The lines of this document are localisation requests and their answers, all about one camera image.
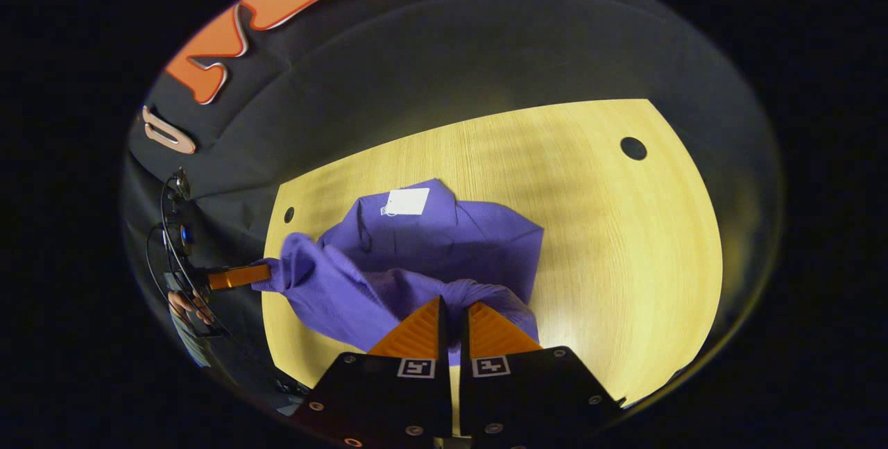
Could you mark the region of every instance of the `yellow table surface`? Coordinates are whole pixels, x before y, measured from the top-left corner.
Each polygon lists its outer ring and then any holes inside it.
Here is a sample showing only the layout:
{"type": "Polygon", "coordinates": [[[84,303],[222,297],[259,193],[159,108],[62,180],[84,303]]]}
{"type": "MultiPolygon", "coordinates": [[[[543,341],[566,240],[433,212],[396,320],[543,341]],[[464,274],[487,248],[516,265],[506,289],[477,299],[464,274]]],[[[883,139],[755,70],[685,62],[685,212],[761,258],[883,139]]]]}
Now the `yellow table surface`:
{"type": "MultiPolygon", "coordinates": [[[[700,350],[719,304],[719,228],[688,151],[646,100],[480,117],[331,162],[280,186],[264,255],[279,257],[292,232],[317,239],[358,197],[432,178],[545,229],[530,301],[540,344],[570,347],[612,398],[644,398],[700,350]],[[624,137],[647,157],[628,158],[624,137]]],[[[305,327],[280,294],[263,293],[262,309],[276,366],[309,387],[338,354],[359,352],[305,327]]]]}

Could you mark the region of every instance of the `purple cloth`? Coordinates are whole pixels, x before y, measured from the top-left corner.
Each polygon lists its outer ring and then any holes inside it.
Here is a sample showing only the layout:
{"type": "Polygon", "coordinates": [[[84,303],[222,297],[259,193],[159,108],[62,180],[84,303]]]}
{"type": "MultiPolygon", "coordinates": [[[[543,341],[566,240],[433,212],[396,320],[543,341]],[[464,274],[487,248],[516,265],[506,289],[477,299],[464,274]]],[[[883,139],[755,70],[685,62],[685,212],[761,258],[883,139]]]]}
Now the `purple cloth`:
{"type": "Polygon", "coordinates": [[[438,180],[414,187],[430,189],[421,215],[380,215],[387,193],[361,197],[317,244],[291,234],[279,260],[256,262],[272,278],[253,289],[283,294],[310,329],[364,351],[438,295],[451,366],[459,364],[460,317],[475,301],[538,341],[526,303],[543,229],[501,205],[457,203],[438,180]]]}

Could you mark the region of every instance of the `black fabric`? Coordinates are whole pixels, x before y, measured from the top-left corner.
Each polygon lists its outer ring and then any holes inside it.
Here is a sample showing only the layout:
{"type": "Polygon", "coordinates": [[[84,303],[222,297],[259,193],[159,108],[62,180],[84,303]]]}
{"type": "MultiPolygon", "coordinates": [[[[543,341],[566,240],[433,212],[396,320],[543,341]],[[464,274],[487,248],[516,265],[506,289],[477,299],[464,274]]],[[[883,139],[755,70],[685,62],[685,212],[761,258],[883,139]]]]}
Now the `black fabric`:
{"type": "Polygon", "coordinates": [[[234,265],[262,255],[277,186],[327,162],[473,117],[633,98],[652,101],[688,148],[723,244],[749,247],[725,252],[726,270],[742,272],[726,281],[743,284],[724,288],[714,337],[767,271],[783,190],[763,110],[730,62],[656,0],[321,0],[272,31],[244,32],[250,48],[223,60],[229,79],[211,104],[165,72],[146,97],[196,154],[147,139],[137,118],[131,127],[139,168],[124,175],[145,176],[124,179],[123,215],[143,287],[135,247],[156,206],[127,188],[159,187],[180,165],[212,255],[234,265]]]}

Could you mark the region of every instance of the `white tag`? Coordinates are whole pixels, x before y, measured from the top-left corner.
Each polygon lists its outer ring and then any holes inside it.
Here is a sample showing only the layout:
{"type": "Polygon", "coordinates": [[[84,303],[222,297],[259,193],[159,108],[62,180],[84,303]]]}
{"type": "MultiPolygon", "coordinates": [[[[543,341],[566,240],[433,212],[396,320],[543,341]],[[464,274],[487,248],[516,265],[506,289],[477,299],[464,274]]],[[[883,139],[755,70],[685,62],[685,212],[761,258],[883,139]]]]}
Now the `white tag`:
{"type": "Polygon", "coordinates": [[[422,189],[394,189],[389,192],[386,205],[380,210],[380,214],[393,215],[421,215],[425,209],[425,200],[429,198],[429,188],[422,189]]]}

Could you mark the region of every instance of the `human hand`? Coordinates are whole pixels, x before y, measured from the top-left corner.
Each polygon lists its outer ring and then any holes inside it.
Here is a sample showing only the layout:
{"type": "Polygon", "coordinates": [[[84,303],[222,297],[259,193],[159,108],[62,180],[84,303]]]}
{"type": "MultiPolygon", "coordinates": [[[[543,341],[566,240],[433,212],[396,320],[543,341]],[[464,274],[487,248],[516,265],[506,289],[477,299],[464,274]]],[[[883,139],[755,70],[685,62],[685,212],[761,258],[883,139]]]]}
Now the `human hand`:
{"type": "Polygon", "coordinates": [[[194,312],[197,311],[197,317],[205,323],[205,325],[210,325],[213,322],[213,316],[210,315],[210,310],[207,309],[207,306],[200,301],[200,298],[197,298],[197,291],[194,291],[194,302],[188,301],[188,298],[185,297],[184,294],[178,293],[178,291],[170,291],[167,294],[167,298],[169,300],[169,307],[172,307],[173,311],[180,315],[182,319],[185,319],[185,312],[194,312]]]}

